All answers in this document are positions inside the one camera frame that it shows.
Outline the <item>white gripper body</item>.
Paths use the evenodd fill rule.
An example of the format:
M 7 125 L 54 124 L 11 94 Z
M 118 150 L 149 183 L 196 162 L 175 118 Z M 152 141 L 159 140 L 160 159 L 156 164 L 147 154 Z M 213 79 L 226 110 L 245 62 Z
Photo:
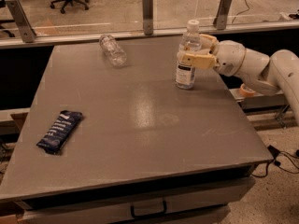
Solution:
M 217 60 L 214 70 L 227 77 L 234 75 L 243 63 L 245 51 L 242 44 L 232 40 L 219 42 L 212 52 Z

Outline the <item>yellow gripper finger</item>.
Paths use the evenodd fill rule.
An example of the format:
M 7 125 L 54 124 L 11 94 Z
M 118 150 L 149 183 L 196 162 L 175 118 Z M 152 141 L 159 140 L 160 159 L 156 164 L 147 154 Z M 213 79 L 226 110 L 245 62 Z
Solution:
M 202 47 L 200 50 L 201 54 L 208 54 L 212 52 L 215 46 L 219 43 L 219 40 L 214 35 L 200 34 Z
M 216 57 L 212 54 L 178 52 L 177 57 L 180 63 L 200 69 L 211 69 L 217 62 Z

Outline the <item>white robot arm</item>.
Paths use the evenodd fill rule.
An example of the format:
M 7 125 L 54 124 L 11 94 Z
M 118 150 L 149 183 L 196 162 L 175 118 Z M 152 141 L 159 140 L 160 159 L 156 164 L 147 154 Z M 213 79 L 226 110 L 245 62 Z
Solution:
M 192 68 L 211 69 L 227 77 L 239 77 L 250 89 L 268 96 L 283 91 L 299 123 L 299 58 L 286 49 L 268 56 L 232 40 L 219 42 L 201 34 L 203 48 L 182 49 L 178 60 Z

